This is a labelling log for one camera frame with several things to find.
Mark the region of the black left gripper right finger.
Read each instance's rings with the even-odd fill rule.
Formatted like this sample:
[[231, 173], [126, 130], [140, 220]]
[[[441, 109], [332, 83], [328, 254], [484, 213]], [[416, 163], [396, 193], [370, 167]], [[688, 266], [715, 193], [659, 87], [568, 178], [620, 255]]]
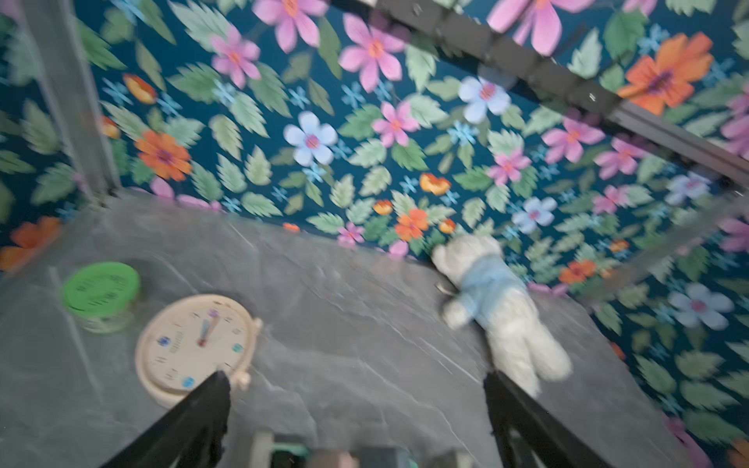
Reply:
[[504, 467], [609, 465], [503, 372], [489, 372], [483, 387]]

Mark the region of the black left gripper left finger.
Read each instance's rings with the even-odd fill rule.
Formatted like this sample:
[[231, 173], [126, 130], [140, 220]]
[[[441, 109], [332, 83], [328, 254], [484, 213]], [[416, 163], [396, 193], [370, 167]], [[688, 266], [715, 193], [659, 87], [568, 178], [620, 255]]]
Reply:
[[103, 466], [216, 467], [224, 454], [230, 391], [227, 375], [214, 372]]

